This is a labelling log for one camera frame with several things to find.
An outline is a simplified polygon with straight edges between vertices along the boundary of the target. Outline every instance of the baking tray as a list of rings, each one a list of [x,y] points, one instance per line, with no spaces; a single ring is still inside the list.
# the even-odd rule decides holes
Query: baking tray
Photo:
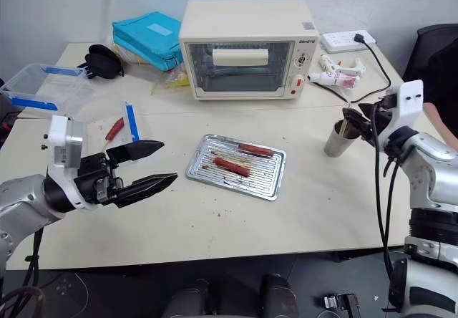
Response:
[[[238,144],[248,144],[273,151],[272,157],[262,157],[239,151]],[[231,173],[213,163],[215,157],[250,169],[250,175],[243,177]],[[274,201],[278,197],[285,168],[286,152],[264,145],[207,134],[195,151],[186,170],[186,176],[231,191]]]

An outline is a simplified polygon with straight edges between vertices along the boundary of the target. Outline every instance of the oven handle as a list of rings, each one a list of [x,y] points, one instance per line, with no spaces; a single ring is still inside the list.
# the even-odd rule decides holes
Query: oven handle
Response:
[[[214,49],[215,66],[265,66],[269,60],[268,49]]]

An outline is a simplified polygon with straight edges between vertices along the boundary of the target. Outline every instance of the black cylinder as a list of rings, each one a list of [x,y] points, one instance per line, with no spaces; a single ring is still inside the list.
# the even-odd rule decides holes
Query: black cylinder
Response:
[[[49,207],[55,211],[66,213],[75,209],[62,188],[49,176],[43,182],[43,192]]]
[[[458,213],[412,209],[410,235],[458,246]]]

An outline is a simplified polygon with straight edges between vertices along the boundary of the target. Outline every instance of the white bottle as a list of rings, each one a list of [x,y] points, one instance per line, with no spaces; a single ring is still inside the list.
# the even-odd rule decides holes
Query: white bottle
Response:
[[[360,80],[360,76],[351,76],[336,72],[310,73],[310,81],[321,85],[336,85],[338,87],[354,88]]]

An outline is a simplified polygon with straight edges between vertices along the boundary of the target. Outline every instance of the oven window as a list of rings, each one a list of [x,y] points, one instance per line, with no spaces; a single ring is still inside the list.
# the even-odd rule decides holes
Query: oven window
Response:
[[[206,92],[273,92],[283,87],[288,54],[293,42],[215,42],[189,44],[191,63],[194,64],[195,84]],[[268,54],[266,64],[238,66],[232,59],[230,66],[215,65],[214,49],[235,50],[237,54]]]

